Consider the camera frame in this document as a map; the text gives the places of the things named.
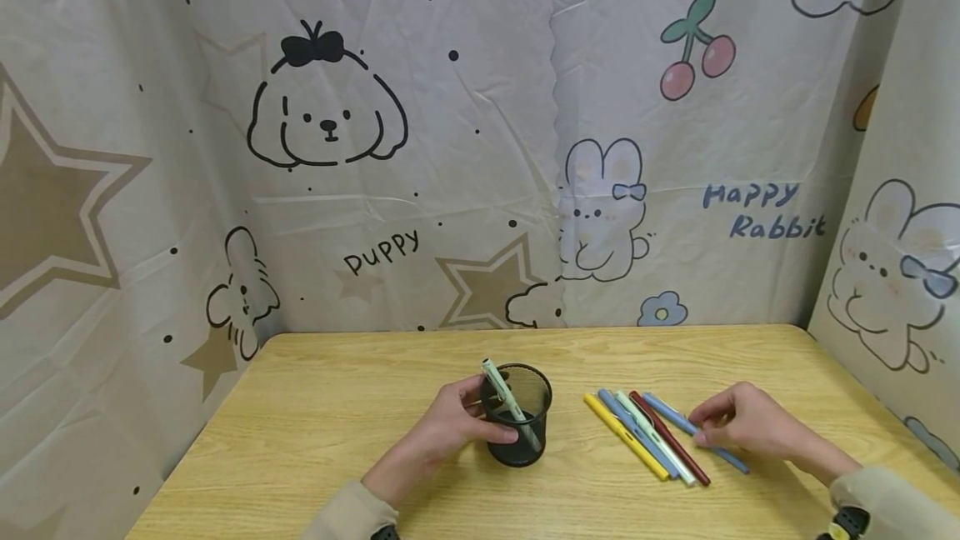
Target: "black bow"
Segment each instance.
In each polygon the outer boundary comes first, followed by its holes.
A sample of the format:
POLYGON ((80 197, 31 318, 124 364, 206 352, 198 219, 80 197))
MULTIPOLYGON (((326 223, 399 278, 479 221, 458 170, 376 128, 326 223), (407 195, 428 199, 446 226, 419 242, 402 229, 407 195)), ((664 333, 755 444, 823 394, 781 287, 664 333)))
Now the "black bow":
POLYGON ((343 36, 340 32, 330 30, 321 36, 322 22, 317 22, 317 26, 312 29, 307 22, 301 23, 306 28, 306 38, 286 36, 280 41, 280 49, 291 67, 303 67, 314 61, 335 63, 343 58, 343 36))

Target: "hand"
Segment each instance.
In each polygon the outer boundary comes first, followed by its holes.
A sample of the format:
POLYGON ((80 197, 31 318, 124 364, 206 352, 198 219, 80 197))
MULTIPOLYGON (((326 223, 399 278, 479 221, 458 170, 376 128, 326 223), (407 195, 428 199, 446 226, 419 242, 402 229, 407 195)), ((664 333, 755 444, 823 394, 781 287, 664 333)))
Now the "hand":
POLYGON ((762 389, 739 382, 712 396, 690 412, 700 428, 693 440, 703 447, 737 446, 764 457, 794 463, 829 485, 858 470, 860 464, 803 425, 762 389))
POLYGON ((421 479, 472 440, 513 444, 517 430, 480 419, 482 374, 448 383, 417 424, 392 447, 361 483, 374 496, 398 508, 421 479))

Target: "wood grain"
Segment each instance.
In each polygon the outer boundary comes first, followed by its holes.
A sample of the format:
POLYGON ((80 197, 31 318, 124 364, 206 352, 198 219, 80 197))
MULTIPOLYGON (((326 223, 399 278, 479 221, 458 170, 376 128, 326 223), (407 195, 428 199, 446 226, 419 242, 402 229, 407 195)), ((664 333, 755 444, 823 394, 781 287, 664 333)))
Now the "wood grain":
POLYGON ((750 456, 744 476, 677 433, 713 485, 658 482, 582 400, 598 388, 650 390, 688 412, 740 380, 960 514, 958 479, 796 327, 284 334, 127 537, 298 538, 443 383, 478 373, 485 357, 550 378, 546 453, 513 470, 467 447, 403 509, 405 538, 815 538, 832 514, 812 478, 750 456))

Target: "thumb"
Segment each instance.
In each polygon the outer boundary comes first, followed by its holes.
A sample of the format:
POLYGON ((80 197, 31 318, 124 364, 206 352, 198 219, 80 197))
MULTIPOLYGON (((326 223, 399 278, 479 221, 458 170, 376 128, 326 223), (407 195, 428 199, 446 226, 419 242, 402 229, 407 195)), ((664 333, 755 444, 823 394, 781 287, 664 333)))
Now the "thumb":
POLYGON ((700 447, 725 446, 730 441, 730 431, 724 427, 714 427, 709 421, 693 434, 693 441, 700 447))
POLYGON ((486 440, 491 444, 513 444, 519 438, 517 430, 512 427, 501 426, 495 422, 472 420, 470 434, 477 440, 486 440))

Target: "pen holder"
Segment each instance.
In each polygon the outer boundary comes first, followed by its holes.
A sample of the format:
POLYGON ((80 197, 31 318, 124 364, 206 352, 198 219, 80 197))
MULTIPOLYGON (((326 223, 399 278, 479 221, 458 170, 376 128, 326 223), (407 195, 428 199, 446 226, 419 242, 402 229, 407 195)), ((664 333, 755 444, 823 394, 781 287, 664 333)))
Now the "pen holder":
POLYGON ((546 449, 546 413, 553 401, 553 389, 541 372, 530 365, 508 363, 497 370, 507 382, 524 419, 518 421, 497 395, 488 380, 482 381, 480 403, 487 421, 514 428, 519 432, 513 444, 487 444, 487 449, 500 463, 509 467, 533 465, 546 449))

